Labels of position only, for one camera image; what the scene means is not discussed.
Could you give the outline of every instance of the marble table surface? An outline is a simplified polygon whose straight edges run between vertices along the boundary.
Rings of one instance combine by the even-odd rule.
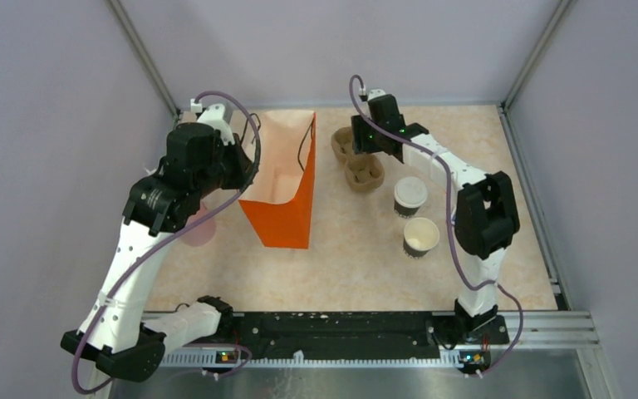
[[[380,154],[385,183],[367,195],[352,192],[331,152],[330,137],[350,125],[354,111],[315,111],[317,175],[309,249],[263,247],[240,206],[233,204],[216,216],[216,234],[206,245],[173,243],[147,310],[169,311],[203,295],[219,296],[237,311],[248,312],[453,309],[463,284],[449,255],[444,190],[427,181],[429,198],[417,213],[439,226],[439,244],[422,259],[407,258],[402,250],[406,220],[392,210],[393,189],[400,178],[420,175]],[[510,175],[521,229],[508,249],[499,281],[527,310],[556,309],[496,107],[405,106],[401,111],[408,124],[419,122],[469,164]],[[241,125],[240,117],[236,112],[233,125]],[[212,209],[231,194],[219,190],[204,203]],[[498,303],[502,310],[515,309],[502,295]]]

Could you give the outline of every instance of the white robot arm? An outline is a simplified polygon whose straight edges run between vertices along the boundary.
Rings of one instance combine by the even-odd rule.
[[[252,177],[253,163],[228,125],[230,109],[224,104],[203,110],[194,105],[201,114],[197,121],[181,123],[168,134],[158,169],[131,188],[119,243],[94,306],[81,326],[61,340],[61,347],[73,354],[84,345],[81,357],[115,378],[144,381],[165,354],[215,334],[222,317],[232,317],[226,303],[202,297],[176,313],[141,322],[168,245],[147,258],[110,296],[134,262],[185,226],[204,196],[216,189],[239,190]],[[86,337],[92,323],[96,326]]]
[[[455,311],[464,328],[473,331],[492,320],[498,311],[498,289],[494,283],[486,283],[476,290],[473,288],[498,280],[507,247],[519,230],[512,182],[503,172],[489,175],[464,162],[423,126],[417,123],[407,126],[392,95],[380,89],[369,92],[361,89],[361,99],[368,102],[371,119],[378,127],[434,155],[380,134],[363,116],[351,118],[356,153],[385,152],[393,155],[445,188],[448,181],[446,170],[435,159],[436,156],[450,169],[451,223],[461,248],[466,252],[459,259],[464,277],[470,284],[470,287],[464,286],[456,300]]]

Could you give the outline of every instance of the metal frame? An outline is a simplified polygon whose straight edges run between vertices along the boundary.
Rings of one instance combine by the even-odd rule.
[[[170,114],[177,116],[179,108],[174,104],[172,95],[170,94],[167,85],[165,85],[163,77],[158,72],[158,68],[155,66],[152,58],[150,58],[150,54],[145,48],[143,41],[140,39],[138,32],[135,30],[133,22],[130,20],[128,12],[123,7],[123,4],[121,4],[120,0],[104,0],[104,2],[107,6],[109,6],[111,14],[113,14],[116,18],[116,22],[118,22],[125,38],[130,44],[130,49],[138,58],[140,65],[143,67],[145,74],[148,75],[150,84],[153,85],[153,88],[158,93],[160,100],[163,101]]]
[[[141,66],[144,68],[159,97],[167,107],[168,111],[176,116],[179,113],[179,109],[175,105],[170,91],[164,83],[164,79],[158,72],[153,60],[150,58],[150,54],[147,52],[144,43],[135,30],[133,22],[130,20],[125,8],[120,3],[120,0],[105,0],[105,2],[109,6],[112,14],[115,16],[116,21],[119,23],[132,51],[140,61]],[[527,201],[528,208],[532,215],[532,223],[552,281],[552,291],[554,292],[555,298],[557,298],[557,304],[559,307],[559,311],[525,312],[523,335],[521,342],[515,347],[515,350],[546,351],[576,349],[591,397],[593,399],[610,397],[617,398],[621,397],[619,394],[619,388],[617,387],[614,378],[612,378],[612,373],[607,366],[590,313],[585,311],[573,312],[569,310],[571,307],[569,306],[566,297],[566,292],[568,292],[566,281],[559,272],[557,266],[557,255],[552,249],[549,241],[551,233],[548,231],[544,213],[537,204],[538,197],[536,188],[532,183],[532,176],[529,173],[527,161],[519,144],[517,131],[515,130],[509,115],[509,112],[512,110],[523,88],[527,85],[530,76],[536,70],[557,29],[560,27],[562,20],[568,15],[575,3],[576,0],[559,1],[552,17],[542,31],[542,35],[539,37],[537,44],[533,48],[522,70],[518,73],[512,88],[503,102],[498,106],[500,121],[503,125],[505,137],[508,141],[508,146],[513,157],[515,168],[524,191],[525,200]],[[501,312],[500,314],[505,317],[508,330],[514,331],[518,328],[519,319],[517,313]],[[144,319],[156,318],[159,316],[160,313],[146,313],[144,314]],[[493,348],[502,349],[504,346],[493,345]],[[472,349],[477,348],[459,346],[458,350],[467,351]],[[189,364],[184,361],[185,355],[197,356],[199,355],[199,349],[193,347],[182,348],[179,352],[169,355],[177,357],[171,357],[168,359],[168,362],[165,362],[162,365],[162,367],[188,367]],[[404,363],[401,362],[400,365],[403,367],[443,367],[447,363],[450,364],[450,354],[446,353],[445,356],[446,359],[441,359],[440,362],[415,362],[415,364],[411,364],[409,361],[405,361]],[[178,362],[175,361],[175,359],[181,359],[183,361]],[[186,359],[204,360],[204,357],[187,357]],[[254,360],[253,364],[249,366],[278,368],[302,367],[302,365],[304,365],[304,367],[317,366],[317,364],[312,363],[312,361],[306,361],[303,358],[295,358],[288,360],[287,362],[264,362],[263,360]],[[323,367],[395,367],[394,362],[379,364],[371,363],[370,365],[366,365],[361,363],[348,364],[337,361],[323,362],[321,365]],[[104,381],[105,378],[105,375],[94,369],[91,374],[90,386],[94,386],[97,382]],[[107,389],[98,392],[96,395],[89,397],[106,398],[109,396],[109,391],[110,386],[107,387]]]
[[[183,347],[165,356],[160,367],[165,368],[225,368],[230,369],[241,363],[217,364],[214,359],[219,350],[233,351],[233,345],[228,348],[204,348],[204,347]],[[453,368],[459,367],[460,351],[440,351],[438,359],[405,359],[405,360],[309,360],[305,359],[301,352],[295,353],[292,359],[254,359],[244,366],[247,368]]]

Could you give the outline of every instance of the purple cable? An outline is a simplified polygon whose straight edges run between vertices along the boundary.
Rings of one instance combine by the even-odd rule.
[[[351,96],[351,102],[353,103],[353,106],[356,108],[356,111],[358,111],[358,115],[360,115],[361,118],[363,118],[363,121],[365,121],[368,125],[370,125],[373,129],[375,129],[379,133],[390,137],[392,140],[398,141],[405,145],[409,145],[410,147],[413,147],[431,156],[432,158],[436,159],[437,162],[439,162],[441,166],[444,168],[444,172],[446,173],[446,236],[449,239],[449,249],[451,251],[451,259],[454,260],[454,266],[456,267],[456,272],[458,272],[459,276],[461,277],[461,281],[463,281],[464,285],[471,291],[478,291],[487,285],[495,284],[495,286],[498,287],[498,289],[500,290],[501,293],[503,293],[503,295],[512,299],[512,301],[515,302],[515,305],[518,308],[519,327],[518,327],[517,333],[515,334],[515,338],[512,340],[512,342],[507,347],[507,349],[505,349],[505,352],[503,352],[503,355],[499,357],[498,360],[496,360],[495,363],[493,363],[493,365],[488,370],[486,370],[485,372],[482,372],[482,374],[485,375],[486,373],[493,370],[495,366],[497,366],[500,363],[500,361],[503,360],[503,358],[506,357],[513,350],[514,346],[519,341],[519,338],[522,336],[522,330],[524,327],[524,311],[522,309],[522,304],[518,301],[517,298],[514,297],[514,295],[506,291],[505,288],[503,288],[503,286],[500,285],[495,280],[485,280],[478,285],[472,285],[469,282],[468,278],[466,277],[466,274],[464,273],[464,269],[461,267],[461,263],[459,262],[459,255],[456,252],[456,243],[454,240],[454,231],[451,229],[451,225],[449,223],[449,221],[451,220],[451,214],[450,214],[451,169],[449,168],[449,164],[447,164],[446,161],[444,161],[440,156],[436,155],[432,150],[426,147],[423,147],[422,145],[415,144],[409,140],[405,140],[402,137],[399,137],[398,135],[394,135],[390,133],[389,131],[386,131],[385,129],[378,126],[368,115],[366,115],[363,112],[363,110],[361,109],[361,106],[358,104],[358,101],[356,100],[356,94],[353,92],[353,82],[356,79],[361,84],[361,89],[366,88],[366,85],[363,83],[363,78],[360,75],[354,75],[354,76],[351,76],[351,79],[348,81],[348,92],[349,92],[349,95]]]
[[[106,295],[106,297],[108,299],[112,299],[114,297],[114,295],[116,295],[118,290],[121,288],[123,283],[125,283],[125,281],[131,276],[131,274],[133,274],[133,272],[135,272],[138,269],[138,267],[140,267],[140,265],[143,264],[143,262],[145,262],[146,260],[148,260],[148,258],[153,256],[153,254],[155,254],[156,252],[161,250],[165,245],[175,241],[182,234],[187,233],[191,229],[194,229],[195,227],[199,226],[200,224],[202,224],[202,223],[206,222],[207,220],[213,218],[216,214],[218,214],[222,210],[228,208],[234,201],[236,201],[243,194],[243,192],[247,189],[247,187],[250,186],[250,184],[253,182],[253,177],[255,177],[255,175],[258,172],[258,167],[260,166],[260,132],[258,131],[258,126],[256,126],[255,121],[250,116],[250,113],[248,112],[246,107],[244,107],[240,102],[238,102],[238,100],[236,100],[232,96],[230,96],[230,95],[228,95],[228,94],[226,94],[224,92],[221,92],[221,91],[205,91],[205,92],[199,94],[194,99],[194,102],[199,102],[199,100],[201,98],[206,97],[206,96],[219,96],[219,97],[222,97],[222,98],[224,98],[224,99],[226,99],[228,101],[231,101],[243,113],[243,115],[249,120],[251,129],[253,129],[253,135],[255,136],[255,139],[256,139],[255,140],[255,143],[256,143],[256,145],[255,145],[255,158],[253,160],[253,170],[251,171],[251,177],[250,177],[250,179],[248,179],[248,182],[236,194],[234,194],[230,199],[228,199],[228,201],[224,202],[223,204],[221,204],[220,206],[218,206],[217,208],[215,208],[211,212],[207,213],[206,215],[202,216],[201,218],[199,218],[199,219],[195,220],[194,222],[190,223],[189,225],[185,226],[183,229],[181,229],[180,231],[176,232],[175,234],[170,235],[166,239],[161,240],[159,243],[157,243],[152,248],[150,248],[145,254],[140,256],[140,258],[138,258],[131,266],[129,266],[129,268],[120,276],[120,278],[118,280],[116,280],[115,284],[113,285],[113,287],[111,287],[111,290]],[[97,326],[97,322],[101,319],[101,316],[104,314],[104,311],[106,310],[107,307],[108,307],[108,305],[106,305],[106,303],[103,303],[99,307],[99,310],[96,311],[94,317],[91,319],[91,322],[89,323],[89,326],[86,328],[86,331],[84,332],[84,336],[79,341],[79,345],[77,345],[77,349],[75,351],[75,356],[72,359],[72,369],[71,369],[71,372],[70,372],[70,377],[71,377],[71,380],[72,380],[72,386],[74,387],[75,391],[77,391],[77,393],[80,393],[81,395],[90,395],[92,393],[96,393],[101,388],[105,387],[107,384],[109,384],[111,382],[111,378],[108,378],[106,381],[102,382],[100,385],[98,385],[96,387],[93,387],[93,388],[90,388],[90,389],[84,388],[79,383],[79,361],[81,359],[81,353],[84,351],[84,346],[86,345],[86,342],[89,340],[89,337],[94,332],[94,329]]]

